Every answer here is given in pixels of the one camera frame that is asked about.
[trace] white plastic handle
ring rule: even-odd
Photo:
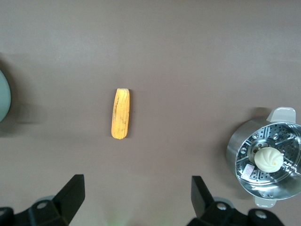
[[[260,208],[272,208],[276,204],[276,200],[262,199],[257,196],[254,196],[254,202]]]
[[[296,111],[291,107],[278,107],[271,111],[267,121],[283,121],[296,123]]]

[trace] yellow corn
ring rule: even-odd
[[[130,113],[130,91],[117,89],[113,107],[112,136],[123,139],[127,136],[128,120]]]

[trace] metal pot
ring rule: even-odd
[[[277,149],[283,164],[276,172],[264,172],[254,157],[265,147]],[[277,200],[301,193],[301,126],[289,107],[274,109],[267,119],[243,124],[231,137],[227,161],[242,187],[259,207],[273,207]]]

